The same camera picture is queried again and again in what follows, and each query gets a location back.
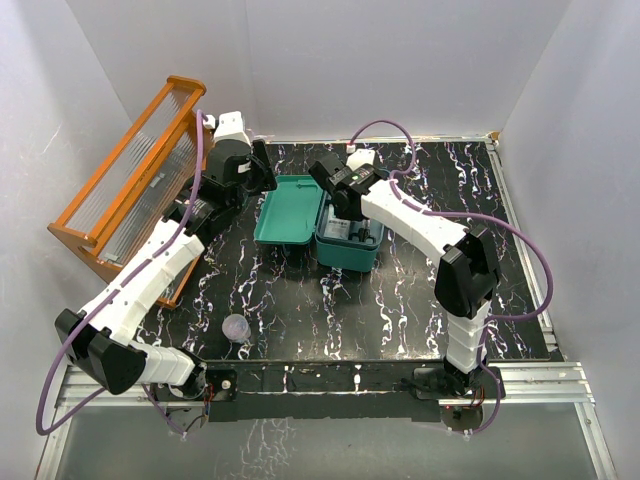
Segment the green medicine box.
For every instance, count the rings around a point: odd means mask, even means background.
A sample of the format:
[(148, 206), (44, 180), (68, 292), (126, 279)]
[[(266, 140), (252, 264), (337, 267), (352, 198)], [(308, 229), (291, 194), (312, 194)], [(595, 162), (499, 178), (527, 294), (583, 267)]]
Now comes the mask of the green medicine box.
[(338, 218), (328, 194), (309, 175), (280, 175), (276, 182), (261, 206), (256, 242), (284, 247), (314, 243), (323, 266), (361, 273), (373, 269), (383, 224)]

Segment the blue divided tray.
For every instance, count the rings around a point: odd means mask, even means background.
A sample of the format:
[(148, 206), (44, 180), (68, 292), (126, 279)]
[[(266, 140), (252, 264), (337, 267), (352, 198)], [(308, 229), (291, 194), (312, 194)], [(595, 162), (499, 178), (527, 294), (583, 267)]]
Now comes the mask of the blue divided tray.
[(363, 250), (374, 250), (378, 248), (382, 242), (384, 235), (384, 226), (380, 222), (375, 220), (364, 220), (370, 222), (370, 238), (366, 243), (361, 243), (356, 237), (357, 230), (361, 226), (363, 221), (350, 221), (351, 227), (349, 238), (347, 240), (327, 238), (324, 236), (324, 230), (328, 218), (338, 217), (334, 214), (333, 205), (329, 201), (325, 201), (315, 234), (316, 239), (322, 243), (334, 244), (341, 247), (358, 248)]

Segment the teal white wipe packet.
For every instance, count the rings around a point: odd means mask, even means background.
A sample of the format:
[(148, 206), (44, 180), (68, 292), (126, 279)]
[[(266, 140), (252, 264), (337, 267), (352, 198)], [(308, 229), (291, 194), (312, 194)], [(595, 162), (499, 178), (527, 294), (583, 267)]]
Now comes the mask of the teal white wipe packet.
[(347, 240), (349, 238), (351, 222), (338, 218), (328, 218), (324, 236), (331, 239)]

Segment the black handled scissors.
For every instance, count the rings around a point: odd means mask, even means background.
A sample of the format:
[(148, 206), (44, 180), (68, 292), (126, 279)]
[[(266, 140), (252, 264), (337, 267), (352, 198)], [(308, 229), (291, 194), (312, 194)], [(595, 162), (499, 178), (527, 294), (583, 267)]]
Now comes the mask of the black handled scissors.
[(361, 226), (357, 230), (356, 237), (361, 243), (366, 243), (368, 241), (368, 239), (370, 238), (370, 222), (369, 221), (362, 222)]

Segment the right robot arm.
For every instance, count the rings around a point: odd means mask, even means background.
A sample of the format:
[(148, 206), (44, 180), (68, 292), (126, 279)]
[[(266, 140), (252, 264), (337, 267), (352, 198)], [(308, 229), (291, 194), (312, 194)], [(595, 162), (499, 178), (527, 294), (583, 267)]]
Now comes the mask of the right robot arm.
[(328, 154), (309, 174), (328, 194), (338, 218), (377, 221), (436, 266), (434, 295), (447, 314), (448, 336), (438, 382), (450, 395), (471, 395), (486, 369), (486, 328), (501, 277), (490, 229), (468, 229), (437, 216), (400, 190), (393, 175), (370, 163), (351, 168)]

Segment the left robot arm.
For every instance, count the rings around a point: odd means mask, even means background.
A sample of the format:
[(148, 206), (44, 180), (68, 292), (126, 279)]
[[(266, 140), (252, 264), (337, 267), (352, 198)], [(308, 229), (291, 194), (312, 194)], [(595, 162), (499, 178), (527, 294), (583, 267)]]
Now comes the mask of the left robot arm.
[(198, 359), (177, 348), (139, 343), (137, 329), (246, 200), (276, 187), (264, 141), (216, 142), (204, 172), (183, 184), (123, 271), (80, 311), (65, 309), (57, 316), (65, 356), (113, 395), (136, 384), (161, 383), (186, 399), (200, 396), (207, 376)]

